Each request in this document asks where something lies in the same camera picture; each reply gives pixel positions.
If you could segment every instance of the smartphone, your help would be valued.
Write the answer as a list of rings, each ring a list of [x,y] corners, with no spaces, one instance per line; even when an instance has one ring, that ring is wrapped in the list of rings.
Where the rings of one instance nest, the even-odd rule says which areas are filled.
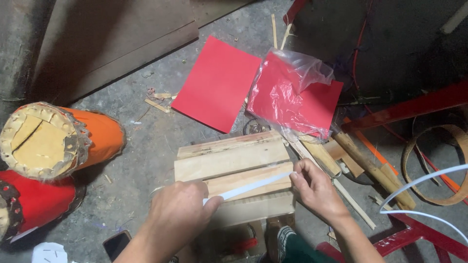
[[[124,230],[102,243],[111,262],[117,259],[118,255],[120,255],[128,243],[130,243],[131,239],[132,237],[128,230]]]

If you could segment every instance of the cylindrical lantern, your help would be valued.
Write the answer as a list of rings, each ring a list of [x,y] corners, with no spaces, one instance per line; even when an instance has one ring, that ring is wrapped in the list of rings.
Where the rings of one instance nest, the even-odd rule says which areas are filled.
[[[0,172],[0,241],[41,227],[75,210],[86,187],[72,177],[41,182],[8,170]]]
[[[114,157],[125,146],[117,120],[45,102],[20,107],[1,134],[1,157],[11,169],[36,180],[60,179]]]

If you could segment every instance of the hand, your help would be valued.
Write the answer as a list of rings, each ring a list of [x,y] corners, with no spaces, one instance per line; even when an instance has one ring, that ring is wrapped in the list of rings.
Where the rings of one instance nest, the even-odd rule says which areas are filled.
[[[300,192],[306,206],[322,216],[332,226],[343,218],[350,217],[330,177],[318,168],[309,158],[304,158],[294,165],[295,173],[291,179]]]
[[[182,247],[190,243],[210,222],[223,198],[208,197],[204,182],[175,182],[161,189],[151,201],[148,217],[139,233],[152,242],[154,250],[168,261]]]

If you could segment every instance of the red paper sheet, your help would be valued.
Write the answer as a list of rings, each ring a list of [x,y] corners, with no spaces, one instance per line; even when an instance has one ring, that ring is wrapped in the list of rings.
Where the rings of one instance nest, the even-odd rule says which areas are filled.
[[[209,36],[171,107],[229,133],[261,62]]]
[[[328,132],[343,83],[314,83],[299,96],[300,76],[292,66],[269,52],[249,97],[247,110],[259,118],[315,136]]]

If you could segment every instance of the white plastic strip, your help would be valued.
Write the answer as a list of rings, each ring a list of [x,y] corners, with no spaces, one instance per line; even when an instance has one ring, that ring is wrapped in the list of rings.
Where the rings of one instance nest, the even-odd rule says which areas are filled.
[[[429,215],[429,214],[425,214],[425,213],[421,213],[421,212],[417,212],[417,211],[407,211],[407,210],[392,210],[392,211],[383,211],[382,208],[384,205],[386,205],[390,200],[392,200],[395,196],[397,196],[398,194],[400,194],[401,192],[405,191],[406,189],[410,188],[411,186],[415,185],[415,184],[418,184],[422,181],[425,181],[425,180],[428,180],[428,179],[431,179],[433,177],[436,177],[436,176],[439,176],[439,175],[442,175],[442,174],[447,174],[447,173],[451,173],[451,172],[455,172],[455,171],[459,171],[459,170],[465,170],[465,169],[468,169],[468,164],[463,164],[463,165],[458,165],[458,166],[454,166],[454,167],[451,167],[451,168],[447,168],[447,169],[443,169],[443,170],[440,170],[440,171],[437,171],[437,172],[433,172],[431,174],[428,174],[428,175],[424,175],[406,185],[404,185],[403,187],[401,187],[399,190],[395,191],[393,194],[391,194],[390,196],[387,197],[387,199],[385,199],[383,201],[383,203],[379,206],[379,212],[381,214],[398,214],[398,213],[408,213],[408,214],[416,214],[416,215],[422,215],[422,216],[426,216],[426,217],[430,217],[432,219],[435,219],[435,220],[439,220],[440,222],[443,222],[443,223],[446,223],[447,225],[449,225],[451,228],[453,228],[455,231],[457,231],[464,239],[465,239],[465,242],[468,244],[468,239],[467,237],[458,229],[456,228],[454,225],[450,224],[449,222],[443,220],[443,219],[440,219],[436,216],[433,216],[433,215]]]
[[[228,200],[229,198],[233,198],[235,196],[246,193],[246,192],[248,192],[250,190],[253,190],[255,188],[259,188],[259,187],[265,186],[265,185],[267,185],[269,183],[272,183],[274,181],[277,181],[277,180],[279,180],[279,179],[281,179],[283,177],[289,176],[291,173],[293,173],[293,172],[284,172],[284,173],[281,173],[279,175],[275,175],[275,176],[272,176],[270,178],[257,181],[255,183],[250,183],[250,184],[241,186],[239,188],[224,192],[224,193],[220,194],[219,196],[222,196],[224,198],[224,200]],[[206,201],[208,201],[208,198],[203,199],[203,205],[205,205]]]

